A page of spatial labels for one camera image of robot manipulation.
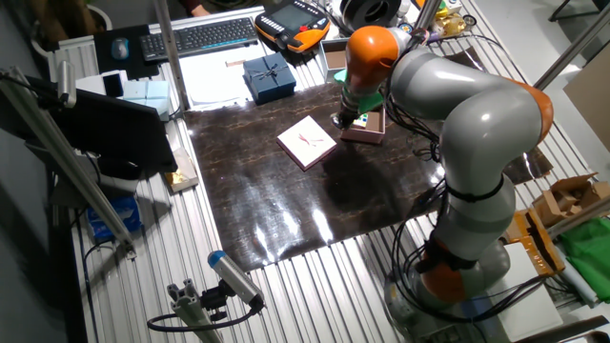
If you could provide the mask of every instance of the white paper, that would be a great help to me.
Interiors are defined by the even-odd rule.
[[[252,95],[244,81],[242,64],[227,67],[227,63],[253,60],[265,55],[260,46],[230,49],[180,59],[184,81],[193,106],[198,109],[218,108],[233,103],[245,103]]]

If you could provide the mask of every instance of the keyboard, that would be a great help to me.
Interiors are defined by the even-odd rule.
[[[258,41],[254,24],[250,18],[227,20],[197,27],[174,30],[178,56],[191,56],[235,46],[244,46]],[[145,61],[167,60],[161,33],[140,37]]]

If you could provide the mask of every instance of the metal grid table surface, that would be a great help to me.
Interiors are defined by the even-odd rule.
[[[462,14],[471,13],[478,19],[473,33],[499,41],[474,2],[464,0],[463,6]],[[260,8],[239,10],[220,15],[216,20],[254,17],[259,12]],[[178,21],[174,26],[188,27],[201,22],[205,19]],[[151,26],[151,30],[155,32],[158,26]],[[273,53],[264,45],[259,46],[263,53]],[[528,81],[520,76],[509,55],[487,41],[460,39],[436,44],[431,50],[451,54],[469,47],[477,50],[489,72]],[[64,59],[76,66],[77,78],[98,74],[91,37],[62,44],[49,61],[51,70]],[[295,62],[297,91],[324,82],[317,58],[307,63],[292,62]],[[160,75],[153,79],[172,83],[169,65],[162,65]],[[172,89],[172,106],[176,109],[175,87]],[[171,121],[166,129],[173,147],[183,146],[194,156],[189,131],[182,119]],[[557,124],[540,148],[555,167],[546,177],[516,186],[519,209],[531,204],[558,179],[590,172]],[[90,342],[197,342],[192,333],[149,331],[146,321],[172,312],[167,285],[181,284],[186,278],[191,278],[200,291],[217,285],[218,277],[207,266],[207,257],[222,247],[205,185],[200,179],[193,189],[172,194],[162,175],[156,174],[140,182],[136,197],[149,201],[140,201],[145,229],[133,234],[137,253],[134,260],[126,259],[116,244],[107,244],[111,249],[95,250],[83,263],[84,253],[93,246],[94,240],[91,231],[86,229],[85,219],[72,228],[88,339]],[[408,223],[411,237],[404,237],[403,252],[423,244],[435,220],[434,214],[411,220]],[[385,228],[249,272],[265,294],[267,309],[245,323],[220,330],[224,341],[404,341],[388,321],[383,305],[383,279],[390,270],[389,250],[393,238],[393,229]],[[228,300],[229,319],[236,319],[247,310],[239,299]],[[166,323],[181,325],[175,319]]]

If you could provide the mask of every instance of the pink box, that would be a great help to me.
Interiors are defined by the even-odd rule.
[[[380,144],[385,135],[385,112],[369,111],[369,119],[366,123],[366,129],[351,128],[341,133],[341,139]]]
[[[336,147],[335,140],[309,115],[280,134],[277,144],[304,172]]]

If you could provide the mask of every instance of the mouse pad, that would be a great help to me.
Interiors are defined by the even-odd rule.
[[[123,70],[127,72],[127,78],[130,80],[158,75],[159,68],[156,63],[144,62],[142,47],[140,47],[140,36],[147,34],[149,34],[149,26],[140,25],[109,30],[94,35],[95,55],[97,56],[99,72]],[[121,37],[129,40],[130,56],[125,60],[117,61],[112,58],[112,41]]]

